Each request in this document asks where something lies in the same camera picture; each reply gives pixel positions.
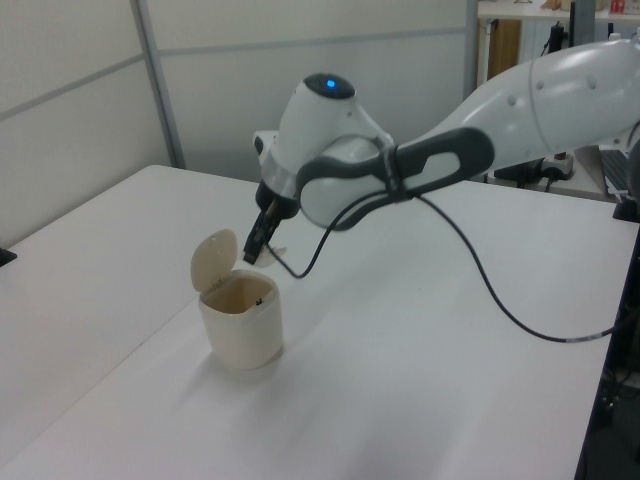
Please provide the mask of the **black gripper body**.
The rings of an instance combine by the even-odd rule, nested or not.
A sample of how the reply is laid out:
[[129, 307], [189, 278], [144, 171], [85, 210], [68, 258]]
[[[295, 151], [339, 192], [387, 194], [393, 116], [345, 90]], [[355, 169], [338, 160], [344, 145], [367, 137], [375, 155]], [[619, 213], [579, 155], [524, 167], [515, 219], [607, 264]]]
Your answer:
[[274, 192], [264, 181], [259, 183], [255, 199], [260, 210], [269, 219], [279, 221], [290, 219], [300, 211], [297, 200]]

